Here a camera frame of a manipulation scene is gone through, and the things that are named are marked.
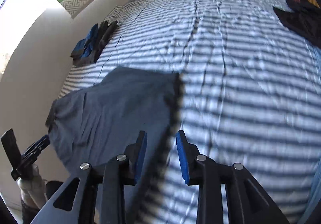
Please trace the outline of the white gloved left hand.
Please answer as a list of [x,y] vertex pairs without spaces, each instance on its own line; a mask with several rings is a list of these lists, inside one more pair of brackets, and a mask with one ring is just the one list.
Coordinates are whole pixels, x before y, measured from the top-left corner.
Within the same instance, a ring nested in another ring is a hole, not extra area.
[[19,178],[17,184],[21,191],[22,202],[25,205],[38,210],[45,205],[47,202],[45,181],[41,177],[36,164],[31,166],[31,177]]

